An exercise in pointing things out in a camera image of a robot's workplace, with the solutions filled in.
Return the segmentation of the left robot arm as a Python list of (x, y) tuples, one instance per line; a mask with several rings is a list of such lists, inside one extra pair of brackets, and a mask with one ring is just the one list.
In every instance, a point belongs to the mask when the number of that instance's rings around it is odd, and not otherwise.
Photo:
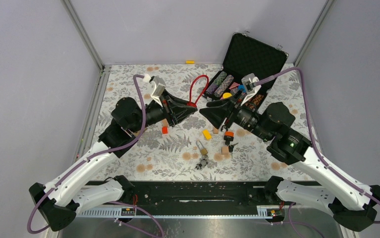
[(177, 98), (167, 91), (160, 101), (139, 106), (131, 97), (120, 99), (112, 111), (112, 121), (91, 148), (69, 169), (46, 184), (34, 183), (29, 193), (52, 231), (67, 227), (76, 216), (111, 201), (122, 204), (133, 199), (132, 184), (124, 176), (85, 191), (83, 186), (115, 158), (123, 156), (142, 136), (141, 130), (166, 120), (175, 126), (194, 114), (194, 103)]

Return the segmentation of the small brass padlock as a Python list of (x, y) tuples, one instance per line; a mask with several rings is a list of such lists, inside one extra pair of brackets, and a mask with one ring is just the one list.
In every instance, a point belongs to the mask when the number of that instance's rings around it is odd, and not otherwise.
[(199, 149), (202, 156), (206, 156), (208, 154), (207, 149), (205, 148), (205, 146), (202, 144), (200, 140), (196, 141), (196, 146)]

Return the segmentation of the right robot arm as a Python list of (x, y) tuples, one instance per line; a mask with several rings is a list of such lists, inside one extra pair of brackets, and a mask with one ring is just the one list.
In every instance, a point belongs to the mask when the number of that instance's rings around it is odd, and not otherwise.
[(361, 183), (325, 161), (308, 138), (291, 128), (295, 116), (283, 103), (271, 103), (260, 114), (238, 100), (218, 100), (209, 102), (200, 114), (216, 128), (228, 129), (237, 124), (251, 132), (269, 143), (267, 151), (275, 159), (306, 173), (321, 185), (321, 188), (303, 186), (273, 176), (265, 186), (266, 202), (306, 205), (356, 232), (376, 223), (380, 186)]

